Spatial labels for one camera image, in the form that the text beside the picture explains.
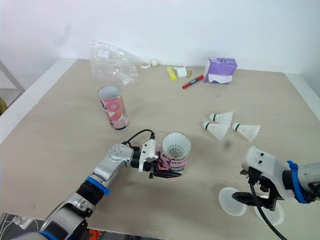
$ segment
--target red marker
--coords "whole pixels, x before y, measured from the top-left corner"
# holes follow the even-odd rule
[[[202,79],[204,79],[204,76],[200,75],[197,78],[195,78],[195,79],[191,80],[190,82],[188,82],[186,85],[183,85],[182,88],[186,89],[186,88],[190,87],[192,84],[195,84],[196,82],[198,82],[198,81],[200,81]]]

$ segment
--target white ball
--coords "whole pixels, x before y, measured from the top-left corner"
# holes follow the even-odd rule
[[[159,60],[156,58],[152,58],[150,62],[151,62],[151,65],[154,67],[159,65]]]

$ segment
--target white wall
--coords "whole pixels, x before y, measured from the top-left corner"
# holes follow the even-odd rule
[[[58,57],[89,58],[95,38],[163,64],[301,73],[320,95],[319,0],[2,0],[1,18],[1,59],[24,87]]]

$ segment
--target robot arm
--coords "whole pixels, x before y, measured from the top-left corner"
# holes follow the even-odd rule
[[[249,184],[259,184],[268,193],[268,198],[257,197],[261,206],[274,211],[277,200],[308,204],[320,198],[320,162],[298,166],[288,161],[283,166],[278,159],[255,146],[249,148],[240,172],[249,179]],[[251,193],[236,192],[232,195],[237,201],[255,206]]]
[[[152,137],[143,144],[141,151],[139,147],[131,148],[124,144],[114,145],[80,187],[46,218],[39,232],[25,234],[15,239],[80,239],[88,226],[86,218],[92,215],[102,197],[110,193],[111,184],[121,169],[125,167],[137,168],[139,172],[150,172],[149,178],[151,179],[153,177],[175,178],[180,176],[180,173],[156,168],[156,161],[159,157],[157,147],[156,141]]]

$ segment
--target yellow object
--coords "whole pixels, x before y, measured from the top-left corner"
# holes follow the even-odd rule
[[[173,68],[172,68],[171,66],[167,66],[167,67],[166,67],[166,70],[168,71],[168,74],[169,74],[169,76],[170,76],[171,81],[172,81],[172,82],[177,81],[177,77],[176,77],[176,75],[175,75],[175,73],[174,73]]]
[[[190,71],[188,71],[188,74],[186,75],[186,77],[190,78],[191,74],[192,74],[192,71],[190,70]]]
[[[5,100],[0,97],[0,116],[5,112],[5,110],[7,110],[7,108]]]

